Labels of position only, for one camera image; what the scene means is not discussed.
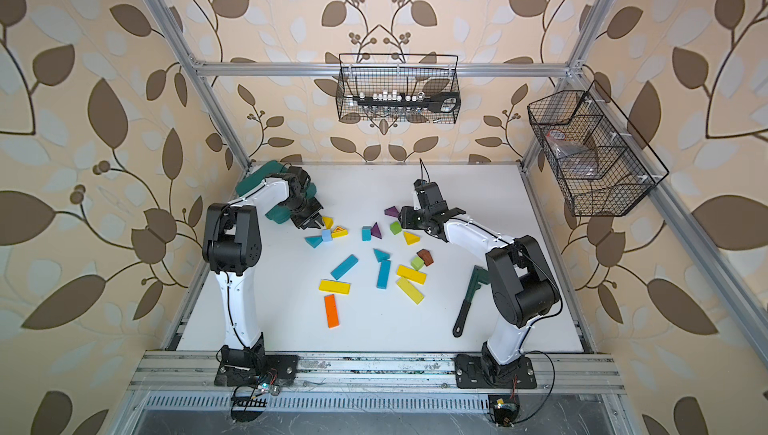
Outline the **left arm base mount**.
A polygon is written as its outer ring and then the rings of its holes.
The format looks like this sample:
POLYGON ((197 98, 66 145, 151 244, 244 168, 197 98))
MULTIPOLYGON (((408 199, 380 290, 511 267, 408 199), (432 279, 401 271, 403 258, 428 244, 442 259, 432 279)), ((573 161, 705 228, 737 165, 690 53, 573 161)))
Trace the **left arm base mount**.
POLYGON ((262 347, 237 349, 224 345, 216 354, 219 362, 214 385, 221 387, 291 383, 297 374, 295 354, 267 355, 262 347))

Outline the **orange rectangular block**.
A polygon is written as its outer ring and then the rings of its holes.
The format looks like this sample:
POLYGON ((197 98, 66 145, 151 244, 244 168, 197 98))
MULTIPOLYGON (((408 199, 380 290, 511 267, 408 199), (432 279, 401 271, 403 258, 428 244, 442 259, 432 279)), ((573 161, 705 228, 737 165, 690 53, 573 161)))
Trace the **orange rectangular block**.
POLYGON ((328 328, 338 327, 340 325, 340 319, 334 294, 329 294, 324 297, 324 306, 328 328))

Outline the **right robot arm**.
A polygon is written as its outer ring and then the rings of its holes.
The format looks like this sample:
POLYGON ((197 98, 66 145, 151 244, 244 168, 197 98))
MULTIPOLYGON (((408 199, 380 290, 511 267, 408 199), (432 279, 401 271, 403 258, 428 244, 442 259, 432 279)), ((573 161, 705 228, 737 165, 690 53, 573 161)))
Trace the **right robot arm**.
POLYGON ((538 241, 530 235, 497 234, 450 208, 437 183, 414 182, 414 204, 400 210, 406 229, 421 230, 457 245, 485 261, 499 319, 481 349, 485 377, 510 376, 524 356, 522 346, 531 328, 561 301, 560 290, 538 241))

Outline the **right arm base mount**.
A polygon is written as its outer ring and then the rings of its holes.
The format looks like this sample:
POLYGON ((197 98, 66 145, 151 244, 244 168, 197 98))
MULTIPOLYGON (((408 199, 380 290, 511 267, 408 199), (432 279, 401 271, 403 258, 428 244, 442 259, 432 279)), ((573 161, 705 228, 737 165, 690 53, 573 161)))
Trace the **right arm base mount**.
POLYGON ((479 355, 457 354, 454 359, 459 389, 535 389, 537 380, 531 360, 521 355, 508 364, 499 364, 483 346, 479 355))

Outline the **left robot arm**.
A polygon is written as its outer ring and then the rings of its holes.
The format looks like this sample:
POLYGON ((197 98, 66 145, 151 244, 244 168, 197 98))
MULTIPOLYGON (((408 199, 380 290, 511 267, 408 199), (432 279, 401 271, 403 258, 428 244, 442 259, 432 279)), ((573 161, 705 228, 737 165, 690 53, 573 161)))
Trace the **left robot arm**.
POLYGON ((256 320, 253 268, 261 258, 259 216, 276 209, 296 228, 322 228, 322 204, 304 168, 267 162, 235 188, 235 197, 206 211, 203 259, 215 274, 225 311, 224 362, 257 367, 264 358, 263 331, 256 320))

